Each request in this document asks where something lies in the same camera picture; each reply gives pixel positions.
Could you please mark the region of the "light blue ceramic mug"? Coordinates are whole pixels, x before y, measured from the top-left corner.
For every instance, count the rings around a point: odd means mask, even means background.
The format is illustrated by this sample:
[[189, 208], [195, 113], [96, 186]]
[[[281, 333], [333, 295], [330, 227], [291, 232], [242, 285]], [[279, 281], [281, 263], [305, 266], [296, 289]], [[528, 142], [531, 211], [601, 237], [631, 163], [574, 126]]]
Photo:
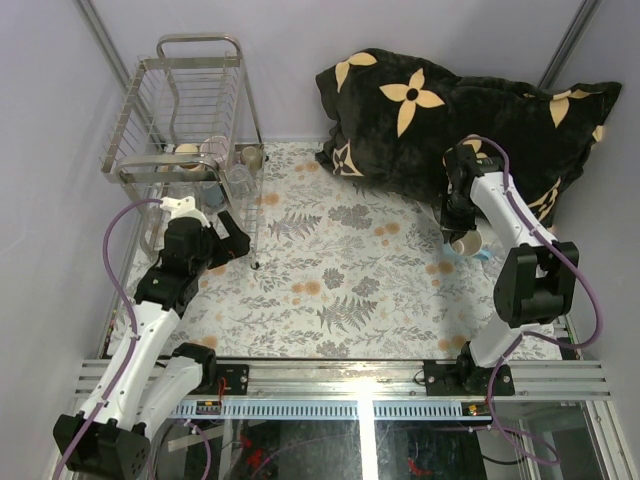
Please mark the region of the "light blue ceramic mug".
[[483, 247], [483, 237], [477, 230], [468, 231], [461, 239], [453, 243], [445, 243], [443, 252], [456, 258], [472, 258], [488, 261], [492, 254]]

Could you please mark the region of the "blue textured square mug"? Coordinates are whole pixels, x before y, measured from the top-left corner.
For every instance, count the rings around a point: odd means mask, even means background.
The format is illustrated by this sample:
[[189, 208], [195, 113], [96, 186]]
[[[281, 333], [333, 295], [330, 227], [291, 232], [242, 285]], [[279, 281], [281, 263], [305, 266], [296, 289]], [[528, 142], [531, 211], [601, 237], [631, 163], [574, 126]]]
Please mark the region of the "blue textured square mug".
[[203, 190], [205, 204], [211, 208], [221, 208], [225, 204], [225, 197], [218, 183], [206, 186]]

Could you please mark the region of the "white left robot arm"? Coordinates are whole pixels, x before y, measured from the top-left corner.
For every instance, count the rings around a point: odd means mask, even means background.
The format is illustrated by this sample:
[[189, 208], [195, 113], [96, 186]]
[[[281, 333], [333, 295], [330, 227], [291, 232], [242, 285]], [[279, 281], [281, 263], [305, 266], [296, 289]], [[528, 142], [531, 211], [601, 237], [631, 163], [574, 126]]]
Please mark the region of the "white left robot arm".
[[226, 237], [199, 211], [172, 214], [164, 247], [129, 301], [127, 338], [79, 411], [61, 415], [54, 425], [61, 454], [55, 478], [63, 470], [100, 479], [137, 478], [157, 430], [178, 404], [193, 391], [204, 395], [220, 388], [214, 349], [189, 342], [172, 352], [154, 382], [148, 380], [201, 276], [250, 251], [250, 238], [234, 217], [223, 211], [218, 219]]

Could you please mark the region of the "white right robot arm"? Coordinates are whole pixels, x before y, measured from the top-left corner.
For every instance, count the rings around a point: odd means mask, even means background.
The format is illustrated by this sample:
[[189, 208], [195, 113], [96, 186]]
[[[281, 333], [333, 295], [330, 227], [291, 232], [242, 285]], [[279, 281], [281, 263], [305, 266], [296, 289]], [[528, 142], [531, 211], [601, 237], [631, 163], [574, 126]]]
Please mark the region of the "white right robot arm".
[[449, 395], [481, 395], [497, 377], [508, 377], [505, 361], [527, 333], [566, 314], [573, 300], [579, 260], [577, 247], [559, 242], [525, 205], [505, 163], [477, 156], [471, 143], [453, 147], [444, 156], [449, 187], [442, 200], [440, 225], [453, 251], [474, 256], [471, 237], [483, 215], [506, 255], [497, 277], [495, 313], [481, 332], [467, 342], [455, 364], [436, 374]]

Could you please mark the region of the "steel two-tier dish rack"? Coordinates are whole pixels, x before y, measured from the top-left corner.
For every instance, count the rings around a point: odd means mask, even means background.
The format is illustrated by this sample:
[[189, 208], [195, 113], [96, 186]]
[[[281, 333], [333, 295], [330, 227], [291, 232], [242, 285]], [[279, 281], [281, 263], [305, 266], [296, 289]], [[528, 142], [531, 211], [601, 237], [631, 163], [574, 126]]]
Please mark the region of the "steel two-tier dish rack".
[[[262, 168], [249, 170], [255, 188], [245, 198], [234, 198], [227, 180], [232, 166], [243, 164], [245, 146], [262, 150], [263, 165], [268, 158], [259, 132], [247, 141], [238, 138], [244, 106], [253, 108], [255, 103], [237, 39], [228, 34], [165, 35], [158, 40], [155, 55], [140, 59], [134, 69], [102, 160], [102, 173], [133, 202], [146, 197], [193, 196], [209, 219], [227, 210], [256, 242]], [[230, 140], [224, 165], [202, 156], [203, 171], [178, 167], [185, 161], [174, 155], [178, 145], [200, 147], [214, 135]], [[204, 188], [215, 183], [225, 197], [221, 208], [207, 206], [203, 198]]]

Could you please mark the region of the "clear glass tumbler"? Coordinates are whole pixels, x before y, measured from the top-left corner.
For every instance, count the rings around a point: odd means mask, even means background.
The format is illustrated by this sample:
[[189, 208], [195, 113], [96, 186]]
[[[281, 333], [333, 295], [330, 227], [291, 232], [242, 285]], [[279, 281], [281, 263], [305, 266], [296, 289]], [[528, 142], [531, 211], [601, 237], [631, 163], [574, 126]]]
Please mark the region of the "clear glass tumbler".
[[235, 164], [227, 174], [229, 189], [234, 198], [241, 199], [249, 196], [254, 188], [254, 180], [247, 166]]

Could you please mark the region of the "olive green ceramic mug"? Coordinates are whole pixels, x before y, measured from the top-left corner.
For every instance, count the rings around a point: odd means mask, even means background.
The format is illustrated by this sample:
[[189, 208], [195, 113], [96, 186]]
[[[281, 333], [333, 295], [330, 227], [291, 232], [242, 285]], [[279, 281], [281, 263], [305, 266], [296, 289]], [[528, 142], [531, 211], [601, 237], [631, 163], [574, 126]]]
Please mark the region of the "olive green ceramic mug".
[[257, 146], [245, 146], [241, 150], [241, 161], [251, 172], [257, 172], [263, 165], [263, 152]]

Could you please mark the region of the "pink ribbed ceramic mug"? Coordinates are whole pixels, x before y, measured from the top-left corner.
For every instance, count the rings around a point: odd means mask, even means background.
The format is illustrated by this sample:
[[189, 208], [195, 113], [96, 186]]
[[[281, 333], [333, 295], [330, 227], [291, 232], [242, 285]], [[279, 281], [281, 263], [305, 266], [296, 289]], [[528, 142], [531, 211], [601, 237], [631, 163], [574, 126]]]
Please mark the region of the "pink ribbed ceramic mug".
[[214, 135], [207, 138], [199, 147], [200, 154], [218, 165], [224, 165], [230, 152], [230, 140], [223, 135]]

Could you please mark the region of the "floral patterned table mat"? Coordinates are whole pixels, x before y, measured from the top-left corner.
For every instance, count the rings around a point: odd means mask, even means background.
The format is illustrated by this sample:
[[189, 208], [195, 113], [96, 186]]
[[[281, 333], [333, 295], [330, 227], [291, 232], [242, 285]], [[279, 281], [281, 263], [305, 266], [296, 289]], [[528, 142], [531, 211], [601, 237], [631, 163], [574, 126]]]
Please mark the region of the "floral patterned table mat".
[[505, 258], [490, 227], [478, 257], [452, 254], [430, 207], [334, 177], [317, 150], [267, 146], [248, 211], [259, 266], [205, 273], [164, 353], [446, 359], [487, 324]]

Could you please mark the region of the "black floral plush pillow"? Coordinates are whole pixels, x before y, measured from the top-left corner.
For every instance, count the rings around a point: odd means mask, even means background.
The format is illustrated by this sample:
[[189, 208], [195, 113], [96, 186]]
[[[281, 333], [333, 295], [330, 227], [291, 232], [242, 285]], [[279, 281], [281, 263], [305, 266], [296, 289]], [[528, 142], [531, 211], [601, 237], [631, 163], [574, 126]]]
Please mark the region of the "black floral plush pillow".
[[622, 90], [617, 82], [548, 91], [459, 76], [377, 48], [350, 55], [315, 82], [333, 123], [316, 159], [331, 174], [436, 204], [448, 186], [445, 154], [465, 143], [481, 159], [509, 156], [515, 186], [544, 226], [583, 174]]

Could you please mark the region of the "aluminium front rail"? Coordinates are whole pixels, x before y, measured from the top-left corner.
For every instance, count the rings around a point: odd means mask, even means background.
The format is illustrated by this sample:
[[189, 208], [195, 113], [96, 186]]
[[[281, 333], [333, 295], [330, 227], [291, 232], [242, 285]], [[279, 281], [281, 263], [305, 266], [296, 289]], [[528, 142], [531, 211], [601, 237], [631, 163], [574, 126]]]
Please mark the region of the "aluminium front rail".
[[[291, 360], [219, 358], [216, 373], [226, 383], [188, 393], [200, 372], [193, 361], [173, 360], [160, 367], [151, 361], [148, 373], [119, 381], [97, 421], [109, 418], [131, 427], [147, 415], [154, 425], [167, 418], [186, 419], [355, 419], [358, 408], [376, 420], [425, 420], [487, 424], [487, 387], [452, 386], [453, 363], [418, 360]], [[90, 413], [108, 381], [107, 360], [85, 360], [75, 396]], [[494, 408], [516, 403], [559, 403], [611, 400], [604, 370], [597, 361], [518, 361], [500, 369], [494, 381]]]

